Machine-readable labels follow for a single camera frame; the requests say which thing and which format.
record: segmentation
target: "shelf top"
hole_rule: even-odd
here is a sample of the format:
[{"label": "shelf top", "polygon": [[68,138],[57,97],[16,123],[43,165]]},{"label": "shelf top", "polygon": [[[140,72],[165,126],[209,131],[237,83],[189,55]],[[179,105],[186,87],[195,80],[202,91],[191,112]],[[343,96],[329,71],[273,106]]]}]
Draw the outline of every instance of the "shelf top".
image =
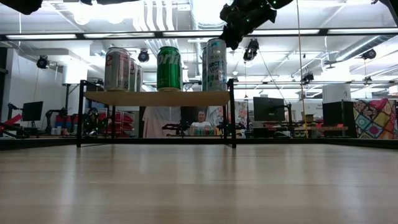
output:
[{"label": "shelf top", "polygon": [[224,106],[228,91],[85,92],[85,97],[110,106]]}]

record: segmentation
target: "computer monitor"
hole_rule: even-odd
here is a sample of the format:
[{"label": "computer monitor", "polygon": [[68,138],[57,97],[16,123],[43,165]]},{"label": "computer monitor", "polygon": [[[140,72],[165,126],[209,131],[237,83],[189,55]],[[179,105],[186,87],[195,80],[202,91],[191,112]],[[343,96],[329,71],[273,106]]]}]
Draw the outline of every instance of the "computer monitor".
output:
[{"label": "computer monitor", "polygon": [[43,101],[24,103],[22,108],[23,121],[40,121],[42,119]]},{"label": "computer monitor", "polygon": [[285,121],[283,99],[254,97],[253,104],[255,121]]}]

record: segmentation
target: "light wood table surface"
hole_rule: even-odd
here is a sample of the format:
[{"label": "light wood table surface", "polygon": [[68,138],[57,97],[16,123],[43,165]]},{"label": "light wood table surface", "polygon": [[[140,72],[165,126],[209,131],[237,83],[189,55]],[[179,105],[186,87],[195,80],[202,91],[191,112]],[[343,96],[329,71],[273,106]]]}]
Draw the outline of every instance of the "light wood table surface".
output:
[{"label": "light wood table surface", "polygon": [[321,144],[0,151],[0,223],[398,223],[398,153]]}]

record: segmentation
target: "person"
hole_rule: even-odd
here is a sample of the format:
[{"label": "person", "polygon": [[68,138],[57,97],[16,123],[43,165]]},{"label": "person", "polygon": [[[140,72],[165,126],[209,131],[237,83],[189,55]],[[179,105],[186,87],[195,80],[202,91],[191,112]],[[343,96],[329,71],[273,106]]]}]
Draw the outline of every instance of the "person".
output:
[{"label": "person", "polygon": [[211,124],[206,120],[206,114],[204,111],[199,111],[198,113],[198,122],[193,122],[191,124],[191,128],[190,128],[190,133],[191,135],[194,135],[195,133],[195,128],[202,128],[202,129],[211,129]]}]

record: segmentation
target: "green soda can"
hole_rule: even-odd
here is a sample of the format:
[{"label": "green soda can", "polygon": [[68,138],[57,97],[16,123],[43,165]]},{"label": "green soda can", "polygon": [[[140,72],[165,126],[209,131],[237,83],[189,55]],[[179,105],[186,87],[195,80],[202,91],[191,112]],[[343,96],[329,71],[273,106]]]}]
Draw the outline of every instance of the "green soda can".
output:
[{"label": "green soda can", "polygon": [[157,90],[180,91],[182,67],[180,52],[176,47],[161,47],[157,54]]}]

